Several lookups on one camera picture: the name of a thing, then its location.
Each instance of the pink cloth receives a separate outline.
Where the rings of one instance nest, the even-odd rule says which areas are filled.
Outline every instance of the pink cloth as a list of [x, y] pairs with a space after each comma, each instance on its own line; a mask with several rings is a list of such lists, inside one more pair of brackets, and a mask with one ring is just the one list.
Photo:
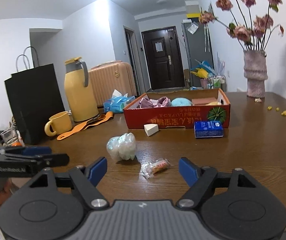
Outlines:
[[169, 100], [167, 97], [161, 97], [156, 102], [154, 99], [147, 100], [146, 98], [142, 98], [138, 108], [154, 108], [168, 106], [171, 106], [171, 100]]

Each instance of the blue sponge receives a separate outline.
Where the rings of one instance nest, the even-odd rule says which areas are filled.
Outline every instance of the blue sponge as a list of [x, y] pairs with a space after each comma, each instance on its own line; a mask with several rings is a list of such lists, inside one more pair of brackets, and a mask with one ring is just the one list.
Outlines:
[[186, 98], [175, 98], [171, 106], [191, 106], [192, 102]]

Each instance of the pink suitcase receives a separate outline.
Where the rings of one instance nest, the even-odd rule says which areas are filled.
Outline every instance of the pink suitcase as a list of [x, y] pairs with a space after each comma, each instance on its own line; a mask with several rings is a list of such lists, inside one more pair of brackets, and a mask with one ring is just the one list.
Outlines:
[[102, 106], [116, 89], [122, 95], [136, 96], [132, 66], [122, 61], [107, 62], [89, 70], [95, 100]]

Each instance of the yellow mug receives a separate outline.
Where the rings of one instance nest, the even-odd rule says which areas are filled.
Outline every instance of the yellow mug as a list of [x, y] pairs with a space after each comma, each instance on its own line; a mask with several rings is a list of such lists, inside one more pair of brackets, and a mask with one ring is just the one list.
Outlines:
[[44, 131], [47, 136], [60, 135], [62, 133], [68, 132], [72, 129], [72, 122], [68, 115], [68, 112], [61, 112], [55, 114], [49, 118], [49, 122], [44, 127]]

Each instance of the gray refrigerator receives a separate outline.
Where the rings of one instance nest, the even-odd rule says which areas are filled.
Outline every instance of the gray refrigerator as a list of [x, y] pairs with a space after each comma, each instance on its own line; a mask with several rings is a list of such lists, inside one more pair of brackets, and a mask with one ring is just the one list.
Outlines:
[[[211, 39], [210, 39], [210, 51], [209, 45], [206, 44], [205, 52], [205, 33], [204, 33], [204, 24], [200, 24], [198, 18], [192, 19], [192, 22], [196, 22], [199, 26], [198, 30], [192, 34], [188, 31], [188, 28], [191, 26], [191, 23], [182, 23], [182, 30], [184, 35], [185, 47], [187, 52], [188, 68], [191, 71], [199, 63], [206, 60], [212, 68], [213, 64], [213, 55], [211, 48]], [[200, 78], [190, 73], [191, 86], [201, 87]]]

